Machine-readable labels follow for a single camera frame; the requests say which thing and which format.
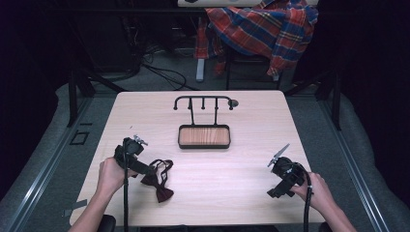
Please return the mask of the red blue plaid shirt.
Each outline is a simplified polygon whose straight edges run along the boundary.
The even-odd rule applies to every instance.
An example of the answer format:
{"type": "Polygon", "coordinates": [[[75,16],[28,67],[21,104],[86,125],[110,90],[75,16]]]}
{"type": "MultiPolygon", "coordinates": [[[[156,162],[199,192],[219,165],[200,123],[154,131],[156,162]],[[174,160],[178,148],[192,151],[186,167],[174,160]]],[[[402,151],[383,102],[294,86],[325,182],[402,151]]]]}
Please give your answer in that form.
{"type": "Polygon", "coordinates": [[[230,46],[247,56],[270,60],[267,75],[296,66],[312,40],[319,12],[306,0],[262,0],[251,8],[207,8],[197,28],[194,57],[220,60],[225,65],[225,48],[230,46]]]}

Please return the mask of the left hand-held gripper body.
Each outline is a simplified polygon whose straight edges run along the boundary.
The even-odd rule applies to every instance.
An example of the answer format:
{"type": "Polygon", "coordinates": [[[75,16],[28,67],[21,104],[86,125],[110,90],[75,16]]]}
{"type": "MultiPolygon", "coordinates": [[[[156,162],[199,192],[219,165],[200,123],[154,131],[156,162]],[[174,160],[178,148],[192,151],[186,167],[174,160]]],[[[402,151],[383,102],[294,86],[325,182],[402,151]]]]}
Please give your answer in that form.
{"type": "Polygon", "coordinates": [[[139,154],[143,151],[143,144],[127,137],[123,140],[122,145],[116,147],[114,158],[122,168],[146,175],[149,170],[149,165],[138,160],[139,154]]]}

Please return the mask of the metal floor rail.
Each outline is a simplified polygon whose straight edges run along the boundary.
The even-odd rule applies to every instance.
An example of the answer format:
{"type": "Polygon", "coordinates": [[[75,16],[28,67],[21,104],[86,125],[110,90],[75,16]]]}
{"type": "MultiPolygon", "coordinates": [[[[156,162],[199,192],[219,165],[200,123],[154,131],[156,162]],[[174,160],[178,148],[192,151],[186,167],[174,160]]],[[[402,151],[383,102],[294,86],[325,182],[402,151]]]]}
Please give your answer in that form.
{"type": "Polygon", "coordinates": [[[384,217],[381,214],[379,206],[371,193],[365,178],[356,163],[353,154],[345,140],[341,130],[337,128],[332,120],[331,108],[325,101],[318,102],[322,113],[325,115],[326,121],[332,131],[332,134],[337,140],[339,149],[341,150],[341,156],[344,161],[345,167],[349,174],[350,180],[352,181],[356,192],[364,206],[366,214],[375,232],[391,232],[389,226],[387,225],[384,217]]]}
{"type": "Polygon", "coordinates": [[[24,229],[93,100],[85,98],[80,101],[77,117],[70,127],[67,126],[70,120],[69,103],[59,101],[42,139],[0,201],[0,232],[21,232],[24,229]]]}

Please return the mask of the person's left hand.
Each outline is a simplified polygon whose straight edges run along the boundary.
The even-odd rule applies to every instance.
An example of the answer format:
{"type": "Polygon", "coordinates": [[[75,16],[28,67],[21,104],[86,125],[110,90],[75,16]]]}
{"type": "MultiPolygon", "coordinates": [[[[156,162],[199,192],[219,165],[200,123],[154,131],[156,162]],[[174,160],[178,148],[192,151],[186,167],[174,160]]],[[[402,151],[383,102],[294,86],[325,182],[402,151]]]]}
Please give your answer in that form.
{"type": "Polygon", "coordinates": [[[96,193],[103,196],[112,196],[129,177],[138,173],[129,169],[124,170],[115,160],[107,158],[100,163],[99,180],[96,193]]]}

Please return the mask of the dark red bow tie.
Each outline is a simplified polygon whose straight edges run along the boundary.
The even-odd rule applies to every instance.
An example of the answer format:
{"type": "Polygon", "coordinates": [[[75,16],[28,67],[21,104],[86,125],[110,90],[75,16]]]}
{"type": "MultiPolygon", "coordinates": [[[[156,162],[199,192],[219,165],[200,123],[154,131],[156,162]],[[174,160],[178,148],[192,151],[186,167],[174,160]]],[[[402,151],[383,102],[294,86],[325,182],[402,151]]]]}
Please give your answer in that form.
{"type": "Polygon", "coordinates": [[[174,194],[172,189],[165,186],[168,180],[168,171],[172,166],[173,161],[171,159],[155,159],[150,163],[148,173],[140,181],[141,184],[156,189],[156,197],[159,203],[169,200],[174,194]]]}

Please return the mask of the black metal chair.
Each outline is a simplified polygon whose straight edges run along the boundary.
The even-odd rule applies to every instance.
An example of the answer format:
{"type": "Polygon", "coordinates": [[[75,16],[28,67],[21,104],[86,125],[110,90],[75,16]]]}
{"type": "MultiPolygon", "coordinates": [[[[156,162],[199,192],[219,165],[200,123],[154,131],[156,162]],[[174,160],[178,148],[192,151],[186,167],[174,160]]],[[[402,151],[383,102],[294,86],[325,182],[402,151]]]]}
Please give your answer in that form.
{"type": "Polygon", "coordinates": [[[226,90],[274,89],[279,90],[282,73],[269,76],[265,70],[270,60],[260,55],[247,56],[228,48],[225,64],[226,90]]]}

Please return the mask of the person's right hand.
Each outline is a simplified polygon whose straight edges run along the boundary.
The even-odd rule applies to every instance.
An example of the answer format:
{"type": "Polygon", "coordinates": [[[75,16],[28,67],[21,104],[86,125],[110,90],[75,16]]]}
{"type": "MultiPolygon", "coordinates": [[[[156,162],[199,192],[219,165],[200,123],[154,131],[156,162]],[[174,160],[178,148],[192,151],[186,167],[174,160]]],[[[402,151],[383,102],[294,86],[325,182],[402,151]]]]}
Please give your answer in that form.
{"type": "Polygon", "coordinates": [[[329,190],[325,180],[314,172],[309,172],[311,183],[304,183],[301,186],[295,185],[291,191],[299,195],[303,200],[308,198],[308,190],[311,190],[310,206],[321,215],[329,213],[336,205],[336,202],[329,190]]]}

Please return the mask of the black metal stand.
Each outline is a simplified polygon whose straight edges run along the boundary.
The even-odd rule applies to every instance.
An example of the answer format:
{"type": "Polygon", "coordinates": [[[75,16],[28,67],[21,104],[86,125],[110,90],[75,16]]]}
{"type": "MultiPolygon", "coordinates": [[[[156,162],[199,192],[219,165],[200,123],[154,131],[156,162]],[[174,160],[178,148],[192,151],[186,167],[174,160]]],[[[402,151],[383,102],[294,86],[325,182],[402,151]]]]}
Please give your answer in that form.
{"type": "Polygon", "coordinates": [[[79,63],[75,63],[68,82],[70,105],[68,128],[74,124],[78,117],[77,91],[80,91],[85,98],[93,98],[96,94],[96,90],[91,83],[92,80],[99,82],[116,93],[125,92],[124,88],[112,83],[96,72],[93,72],[91,69],[85,68],[79,63]]]}
{"type": "Polygon", "coordinates": [[[318,83],[319,87],[316,90],[314,96],[319,101],[332,100],[331,107],[331,121],[338,131],[340,127],[340,100],[341,100],[341,76],[336,71],[325,71],[319,75],[314,76],[311,79],[302,81],[295,87],[284,92],[285,96],[293,96],[302,90],[305,90],[308,86],[318,83]]]}

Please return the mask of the grey tape strip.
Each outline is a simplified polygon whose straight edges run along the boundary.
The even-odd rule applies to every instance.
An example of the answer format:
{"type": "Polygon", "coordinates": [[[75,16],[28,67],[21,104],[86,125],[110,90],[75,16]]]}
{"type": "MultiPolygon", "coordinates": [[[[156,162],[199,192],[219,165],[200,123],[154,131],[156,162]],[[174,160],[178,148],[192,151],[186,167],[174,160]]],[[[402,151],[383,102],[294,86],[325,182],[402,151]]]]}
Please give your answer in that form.
{"type": "Polygon", "coordinates": [[[74,202],[69,209],[65,209],[63,211],[62,217],[63,218],[69,217],[73,213],[74,210],[76,210],[78,208],[85,207],[87,205],[87,203],[88,203],[88,201],[86,199],[74,202]]]}

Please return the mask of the black rack with wooden tray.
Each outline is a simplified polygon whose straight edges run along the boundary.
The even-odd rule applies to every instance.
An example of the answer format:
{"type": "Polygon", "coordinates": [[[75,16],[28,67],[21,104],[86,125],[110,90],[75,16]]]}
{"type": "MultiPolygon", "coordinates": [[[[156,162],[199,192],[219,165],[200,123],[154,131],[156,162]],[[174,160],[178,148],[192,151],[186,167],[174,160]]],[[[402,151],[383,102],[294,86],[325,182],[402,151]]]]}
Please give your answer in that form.
{"type": "Polygon", "coordinates": [[[227,96],[180,96],[174,100],[173,109],[178,109],[178,103],[187,100],[187,110],[190,112],[190,123],[181,125],[178,130],[178,145],[180,149],[228,149],[231,143],[230,127],[218,123],[220,101],[225,101],[229,110],[239,105],[237,100],[227,96]],[[214,121],[212,124],[196,124],[194,120],[193,102],[200,100],[200,109],[206,109],[206,102],[214,104],[214,121]]]}

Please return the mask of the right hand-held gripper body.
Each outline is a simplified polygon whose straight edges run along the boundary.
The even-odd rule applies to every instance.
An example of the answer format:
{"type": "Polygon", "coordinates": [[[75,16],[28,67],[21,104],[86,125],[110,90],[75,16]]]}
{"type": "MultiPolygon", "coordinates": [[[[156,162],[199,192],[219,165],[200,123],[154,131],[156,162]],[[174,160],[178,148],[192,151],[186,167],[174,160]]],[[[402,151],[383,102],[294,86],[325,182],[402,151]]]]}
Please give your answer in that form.
{"type": "Polygon", "coordinates": [[[281,178],[281,181],[267,193],[273,198],[280,198],[287,194],[292,197],[294,192],[291,188],[295,185],[301,186],[305,182],[304,168],[289,158],[278,158],[271,172],[281,178]]]}

